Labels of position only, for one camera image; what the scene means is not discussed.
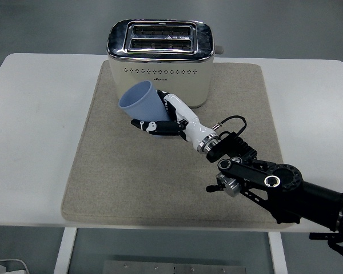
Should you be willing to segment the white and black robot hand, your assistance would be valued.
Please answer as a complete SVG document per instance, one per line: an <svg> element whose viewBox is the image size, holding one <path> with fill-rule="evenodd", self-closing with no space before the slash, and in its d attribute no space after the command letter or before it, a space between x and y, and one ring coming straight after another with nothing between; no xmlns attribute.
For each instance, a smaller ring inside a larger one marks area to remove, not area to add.
<svg viewBox="0 0 343 274"><path fill-rule="evenodd" d="M219 140L216 132L200 123L198 116L176 95L157 91L169 121L143 121L133 119L131 124L151 135L180 136L192 142L193 148L200 153L207 153Z"/></svg>

